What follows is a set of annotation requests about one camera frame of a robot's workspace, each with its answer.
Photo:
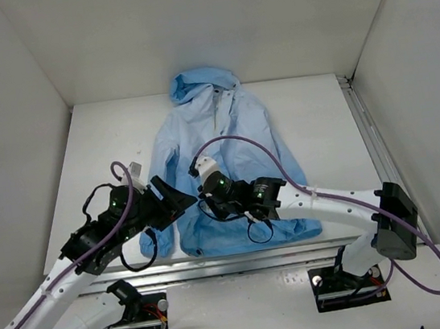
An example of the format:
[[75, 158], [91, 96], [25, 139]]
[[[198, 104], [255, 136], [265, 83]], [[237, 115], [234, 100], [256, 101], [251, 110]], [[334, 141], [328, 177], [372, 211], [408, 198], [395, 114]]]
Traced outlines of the light blue hooded jacket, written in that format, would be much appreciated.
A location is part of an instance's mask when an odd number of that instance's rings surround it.
[[[149, 175], [157, 175], [176, 190], [196, 194], [199, 182], [188, 171], [201, 146], [230, 179], [252, 182], [258, 177], [288, 175], [306, 185], [306, 177], [282, 137], [272, 128], [267, 108], [246, 91], [230, 71], [197, 68], [178, 74], [171, 82], [173, 110], [158, 130]], [[152, 241], [139, 239], [141, 255], [169, 257], [174, 244], [194, 257], [219, 257], [293, 244], [317, 237], [318, 220], [273, 220], [249, 224], [246, 218], [220, 221], [194, 205], [174, 227], [157, 232]]]

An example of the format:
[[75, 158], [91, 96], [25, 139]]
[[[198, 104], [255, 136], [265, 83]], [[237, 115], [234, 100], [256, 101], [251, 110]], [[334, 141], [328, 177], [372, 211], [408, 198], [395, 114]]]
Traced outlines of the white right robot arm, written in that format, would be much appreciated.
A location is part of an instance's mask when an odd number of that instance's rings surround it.
[[215, 171], [198, 191], [221, 219], [243, 216], [254, 224], [311, 219], [363, 230], [335, 259], [334, 278], [344, 287], [354, 286], [386, 258], [411, 261], [417, 256], [417, 207], [397, 183], [369, 191], [315, 190], [271, 177], [234, 181]]

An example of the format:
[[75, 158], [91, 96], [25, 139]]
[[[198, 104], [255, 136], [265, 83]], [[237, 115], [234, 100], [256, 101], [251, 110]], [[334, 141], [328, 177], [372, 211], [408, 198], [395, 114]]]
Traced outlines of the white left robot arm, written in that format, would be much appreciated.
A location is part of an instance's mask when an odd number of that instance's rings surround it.
[[106, 329], [132, 323], [141, 314], [142, 295], [124, 280], [107, 287], [83, 315], [66, 312], [120, 256], [124, 243], [139, 233], [154, 237], [195, 202], [193, 195], [177, 191], [157, 176], [141, 190], [131, 183], [112, 186], [108, 208], [72, 233], [51, 272], [4, 329]]

